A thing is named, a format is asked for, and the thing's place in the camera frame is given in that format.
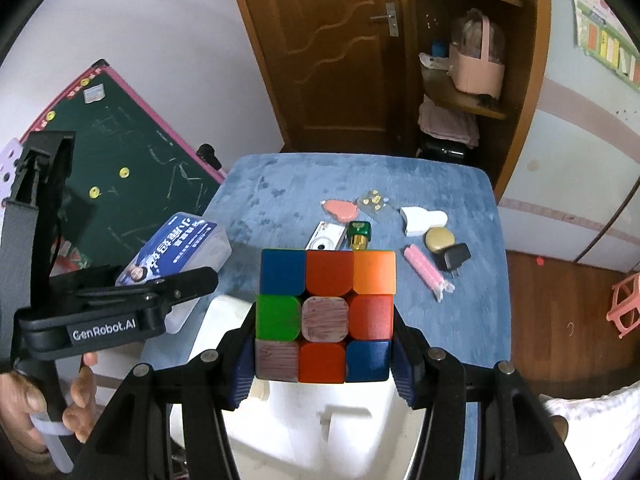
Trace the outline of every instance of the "metal screw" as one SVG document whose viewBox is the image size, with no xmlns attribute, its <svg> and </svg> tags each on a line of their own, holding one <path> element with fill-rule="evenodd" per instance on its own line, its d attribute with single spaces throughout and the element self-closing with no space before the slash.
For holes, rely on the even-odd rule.
<svg viewBox="0 0 640 480">
<path fill-rule="evenodd" d="M 215 350 L 205 350 L 200 354 L 200 359 L 203 363 L 212 363 L 218 360 L 218 352 Z"/>
<path fill-rule="evenodd" d="M 133 374 L 136 377 L 144 377 L 149 373 L 149 365 L 141 364 L 133 368 Z"/>
<path fill-rule="evenodd" d="M 500 370 L 503 374 L 511 375 L 516 371 L 516 367 L 513 366 L 513 363 L 508 361 L 500 361 L 498 363 L 498 370 Z"/>
<path fill-rule="evenodd" d="M 447 356 L 447 353 L 442 348 L 437 346 L 432 346 L 431 348 L 429 348 L 427 354 L 434 361 L 442 361 Z"/>
</svg>

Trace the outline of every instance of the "door frame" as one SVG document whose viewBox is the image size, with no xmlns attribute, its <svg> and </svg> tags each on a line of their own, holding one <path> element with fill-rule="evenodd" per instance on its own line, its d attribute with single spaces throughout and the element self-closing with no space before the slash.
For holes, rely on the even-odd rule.
<svg viewBox="0 0 640 480">
<path fill-rule="evenodd" d="M 287 129 L 287 121 L 282 113 L 278 100 L 276 98 L 276 92 L 273 89 L 271 77 L 267 70 L 267 62 L 258 40 L 258 35 L 255 31 L 254 21 L 252 20 L 249 12 L 249 6 L 246 0 L 236 0 L 240 9 L 240 15 L 244 22 L 244 28 L 249 36 L 249 42 L 254 50 L 255 60 L 258 62 L 258 68 L 264 81 L 264 85 L 267 89 L 267 94 L 273 107 L 273 112 L 276 116 L 276 121 L 280 127 L 280 135 L 284 141 L 284 150 L 290 150 L 292 147 L 291 139 L 289 137 L 289 131 Z M 402 33 L 404 35 L 404 58 L 405 58 L 405 107 L 404 107 L 404 124 L 405 133 L 402 136 L 402 151 L 405 156 L 413 156 L 416 149 L 416 137 L 415 132 L 411 129 L 411 124 L 416 122 L 416 113 L 421 101 L 422 92 L 420 90 L 420 70 L 418 69 L 418 37 L 416 27 L 416 16 L 414 12 L 413 0 L 400 0 L 401 6 L 401 23 Z"/>
</svg>

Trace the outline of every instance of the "blue tablecloth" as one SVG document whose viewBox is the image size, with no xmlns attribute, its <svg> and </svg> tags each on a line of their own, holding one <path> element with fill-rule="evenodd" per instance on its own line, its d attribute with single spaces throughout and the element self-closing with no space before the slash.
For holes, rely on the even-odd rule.
<svg viewBox="0 0 640 480">
<path fill-rule="evenodd" d="M 304 248 L 319 221 L 332 218 L 320 202 L 354 201 L 370 189 L 397 206 L 442 210 L 447 228 L 472 254 L 456 286 L 437 303 L 408 265 L 401 250 L 420 238 L 404 236 L 400 214 L 372 221 L 371 249 L 395 250 L 398 291 L 394 302 L 407 325 L 422 330 L 432 346 L 458 359 L 493 366 L 510 358 L 511 307 L 507 265 L 494 194 L 486 175 L 475 168 L 414 158 L 325 153 L 250 155 L 236 162 L 211 200 L 204 217 L 226 228 L 232 254 L 220 271 L 215 295 L 249 302 L 257 293 L 260 250 Z M 369 219 L 360 213 L 359 219 Z M 212 296 L 200 300 L 179 333 L 149 340 L 142 360 L 154 368 L 187 361 Z M 461 479 L 472 478 L 476 446 L 476 410 L 467 410 Z"/>
</svg>

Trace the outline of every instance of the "purple plastic object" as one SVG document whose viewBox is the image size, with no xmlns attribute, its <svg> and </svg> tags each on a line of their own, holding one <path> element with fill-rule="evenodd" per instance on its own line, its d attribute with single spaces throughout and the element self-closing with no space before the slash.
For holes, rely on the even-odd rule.
<svg viewBox="0 0 640 480">
<path fill-rule="evenodd" d="M 11 139 L 0 152 L 0 216 L 4 216 L 4 200 L 11 196 L 11 186 L 15 180 L 18 160 L 22 155 L 22 145 L 18 139 Z"/>
</svg>

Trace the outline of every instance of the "pink plastic stool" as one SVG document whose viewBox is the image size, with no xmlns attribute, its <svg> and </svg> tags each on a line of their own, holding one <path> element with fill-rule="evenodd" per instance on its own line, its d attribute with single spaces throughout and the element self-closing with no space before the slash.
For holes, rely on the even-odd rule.
<svg viewBox="0 0 640 480">
<path fill-rule="evenodd" d="M 629 290 L 628 286 L 630 282 L 632 282 L 631 290 Z M 607 312 L 607 321 L 613 321 L 613 323 L 616 324 L 616 327 L 620 330 L 618 337 L 622 339 L 635 327 L 640 325 L 640 272 L 625 278 L 612 288 L 613 300 L 611 301 L 611 310 Z M 626 293 L 626 297 L 622 301 L 619 301 L 620 289 Z M 631 321 L 633 321 L 635 317 L 634 314 L 638 315 L 638 319 L 629 326 L 625 326 L 620 318 L 629 312 L 632 313 Z"/>
</svg>

